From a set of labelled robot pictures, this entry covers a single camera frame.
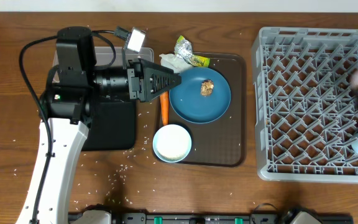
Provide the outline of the blue plate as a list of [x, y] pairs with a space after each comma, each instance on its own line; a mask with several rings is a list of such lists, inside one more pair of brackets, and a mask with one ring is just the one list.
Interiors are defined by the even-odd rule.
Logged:
[[[219, 119], [231, 103], [231, 89], [219, 72], [210, 68], [195, 67], [180, 73], [181, 84], [169, 92], [174, 112], [185, 121], [205, 124]], [[212, 94], [203, 96], [201, 87], [212, 81]]]

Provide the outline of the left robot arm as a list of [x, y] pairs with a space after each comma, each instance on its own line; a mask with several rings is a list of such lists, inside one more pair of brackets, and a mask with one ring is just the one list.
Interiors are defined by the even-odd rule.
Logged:
[[66, 27], [53, 37], [58, 63], [34, 100], [41, 117], [37, 159], [18, 222], [68, 223], [73, 179], [82, 150], [131, 147], [135, 104], [181, 83], [179, 74], [143, 58], [120, 65], [96, 59], [104, 30]]

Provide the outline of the orange carrot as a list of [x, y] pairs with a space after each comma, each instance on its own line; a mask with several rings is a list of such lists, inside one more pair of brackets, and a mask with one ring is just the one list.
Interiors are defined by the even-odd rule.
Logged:
[[161, 108], [161, 117], [162, 123], [164, 126], [168, 124], [169, 119], [169, 94], [164, 92], [160, 95], [160, 108]]

